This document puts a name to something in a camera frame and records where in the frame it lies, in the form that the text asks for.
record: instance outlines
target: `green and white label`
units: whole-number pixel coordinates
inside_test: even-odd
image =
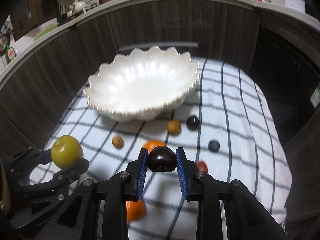
[[[310,102],[312,103],[313,107],[316,108],[320,102],[320,88],[317,86],[316,90],[313,92]]]

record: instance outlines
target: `blueberry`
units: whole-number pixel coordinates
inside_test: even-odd
[[[220,149],[220,143],[215,140],[211,140],[208,145],[208,149],[211,152],[217,153]]]
[[[152,172],[171,172],[177,167],[177,158],[167,146],[157,146],[149,153],[147,166]]]
[[[196,116],[190,116],[187,119],[187,128],[189,130],[198,130],[200,128],[200,121]]]

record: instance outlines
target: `scalloped bowl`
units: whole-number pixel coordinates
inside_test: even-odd
[[[199,80],[198,69],[199,62],[191,62],[188,52],[178,54],[173,47],[134,49],[101,64],[84,94],[89,106],[113,120],[149,121],[182,105]]]

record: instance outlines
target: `scalloped edge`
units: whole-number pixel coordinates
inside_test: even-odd
[[[118,54],[115,56],[114,60],[112,63],[108,64],[108,65],[113,65],[115,60],[118,58],[118,57],[130,57],[131,54],[134,52],[134,51],[141,51],[142,53],[148,53],[151,49],[159,49],[160,51],[168,51],[169,49],[174,49],[175,52],[177,53],[178,56],[181,56],[180,53],[177,52],[176,48],[175,47],[170,47],[170,48],[167,48],[166,50],[161,50],[158,46],[152,46],[150,49],[148,49],[147,51],[143,51],[141,49],[133,49],[131,51],[131,53],[129,55],[122,55],[122,54]],[[189,52],[184,52],[182,54],[185,54],[187,53],[189,55],[189,59],[190,59],[190,62],[192,63],[191,61],[191,56],[190,56],[190,53]],[[101,70],[101,66],[104,65],[105,63],[102,63],[99,67],[99,73],[98,74],[94,74],[94,75],[90,75],[90,76],[99,76],[100,75],[100,70]],[[142,109],[139,109],[137,111],[116,111],[116,110],[112,110],[112,109],[104,109],[103,107],[99,107],[99,106],[95,106],[94,104],[92,104],[90,102],[90,97],[86,94],[85,92],[85,88],[83,89],[83,94],[87,97],[88,101],[87,101],[87,104],[96,109],[97,111],[101,111],[101,112],[106,112],[108,114],[118,114],[118,115],[125,115],[125,116],[128,116],[128,115],[131,115],[131,116],[134,116],[134,115],[139,115],[139,114],[142,114],[142,113],[145,113],[145,112],[148,112],[148,111],[152,111],[152,110],[161,110],[167,106],[170,106],[172,105],[174,102],[180,100],[181,98],[185,97],[191,89],[194,88],[194,86],[198,83],[199,79],[200,79],[200,75],[198,73],[198,70],[199,70],[199,67],[200,67],[200,64],[199,64],[199,61],[198,61],[198,67],[196,69],[196,79],[195,81],[193,82],[192,85],[190,85],[185,91],[183,91],[182,93],[180,93],[176,98],[174,98],[173,100],[169,101],[169,102],[165,102],[165,103],[162,103],[161,105],[159,106],[150,106],[150,107],[145,107],[145,108],[142,108]],[[88,81],[89,81],[89,88],[91,88],[91,83],[90,83],[90,76],[88,78]]]

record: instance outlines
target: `table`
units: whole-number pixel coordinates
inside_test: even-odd
[[[200,62],[201,80],[196,90],[180,108],[150,122],[115,122],[91,109],[82,91],[79,92],[47,145],[50,148],[65,134],[81,143],[90,167],[79,181],[70,185],[70,191],[84,179],[103,181],[125,170],[127,164],[138,157],[145,142],[158,139],[173,151],[183,147],[189,160],[203,160],[215,179],[241,180],[284,227],[284,204],[292,176],[261,89],[231,65],[211,59],[193,60]],[[191,115],[201,120],[198,131],[186,128],[186,120]],[[182,131],[178,136],[171,136],[166,130],[172,118],[181,121]],[[113,147],[111,139],[115,135],[124,139],[122,149]],[[208,150],[211,139],[220,142],[219,152]],[[58,170],[53,163],[39,165],[31,173],[30,182],[49,181]],[[147,214],[129,224],[130,240],[195,239],[197,203],[183,201],[176,170],[171,173],[148,171],[143,200]],[[222,223],[224,239],[227,239],[223,209]]]

